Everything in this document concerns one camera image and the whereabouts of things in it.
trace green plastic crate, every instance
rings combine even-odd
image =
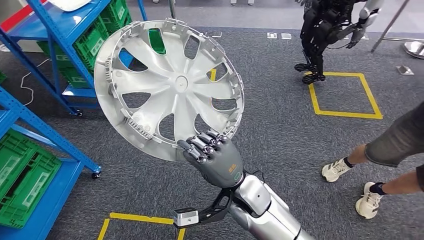
[[[35,152],[12,187],[0,201],[0,224],[23,228],[55,177],[62,162],[50,152],[28,141]]]
[[[87,80],[80,75],[75,67],[59,68],[59,72],[66,78],[67,82],[76,89],[90,87]]]
[[[152,28],[148,30],[148,38],[150,39],[151,48],[158,54],[166,54],[164,41],[162,40],[161,30]]]
[[[48,41],[37,41],[38,46],[41,48],[41,50],[50,57],[50,48],[49,48],[49,42]],[[59,68],[65,68],[65,67],[73,67],[71,60],[69,59],[68,55],[64,53],[62,48],[59,46],[59,44],[55,43],[53,45],[54,52],[56,53],[56,63]]]
[[[112,0],[100,13],[108,32],[116,32],[126,24],[130,11],[125,0]]]
[[[103,23],[102,17],[98,16],[73,44],[87,69],[94,69],[97,53],[108,37],[109,33],[105,23]]]
[[[6,195],[35,153],[29,141],[13,129],[9,129],[0,139],[0,199]]]
[[[4,80],[6,80],[8,76],[0,71],[0,84],[3,83]]]
[[[123,27],[127,26],[127,25],[128,25],[128,24],[130,24],[132,21],[133,21],[133,20],[132,20],[132,18],[131,18],[130,12],[128,12],[128,13],[126,14],[125,21],[123,22]]]

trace gray shorts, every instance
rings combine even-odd
[[[389,167],[397,167],[406,157],[419,153],[424,153],[424,102],[365,147],[369,161]],[[424,164],[416,168],[416,174],[424,191]]]

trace robot finger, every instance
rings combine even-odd
[[[203,142],[211,145],[212,147],[219,147],[222,145],[222,142],[220,142],[219,140],[215,139],[214,137],[211,137],[209,135],[207,135],[204,132],[201,132],[198,136]]]
[[[202,152],[208,155],[213,154],[215,152],[213,147],[209,146],[197,136],[193,136],[187,139],[187,143],[195,145],[196,147],[201,149]]]
[[[184,149],[184,150],[188,150],[188,149],[190,149],[190,144],[188,144],[186,141],[184,141],[184,140],[178,140],[177,142],[176,142],[176,144],[178,145],[178,146],[180,146],[180,147],[182,147],[182,149]]]
[[[198,163],[204,163],[208,159],[208,156],[193,144],[188,144],[184,140],[179,140],[177,144],[184,149],[184,156],[187,160],[193,159]]]
[[[220,133],[213,130],[212,128],[209,128],[209,130],[206,131],[206,134],[208,134],[211,137],[217,138]]]
[[[219,140],[223,143],[225,143],[226,141],[228,141],[228,137],[213,130],[212,128],[210,128],[207,132],[206,132],[209,136],[214,137],[216,140]]]

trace black sock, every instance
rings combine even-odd
[[[376,184],[372,185],[369,188],[369,191],[371,193],[379,194],[379,195],[382,195],[382,196],[386,195],[386,193],[383,191],[383,188],[382,188],[383,184],[384,184],[383,182],[377,182]]]
[[[343,160],[344,160],[344,163],[349,167],[349,168],[353,168],[353,167],[355,167],[355,165],[354,164],[352,164],[352,163],[350,163],[349,161],[348,161],[348,157],[345,157],[345,158],[343,158]]]

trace person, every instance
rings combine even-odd
[[[424,153],[424,101],[413,110],[399,117],[374,141],[357,146],[353,152],[340,160],[325,165],[321,174],[333,183],[356,165],[372,162],[397,167],[406,157]],[[412,194],[424,191],[424,164],[389,182],[367,182],[363,197],[355,208],[366,219],[376,216],[384,195]]]

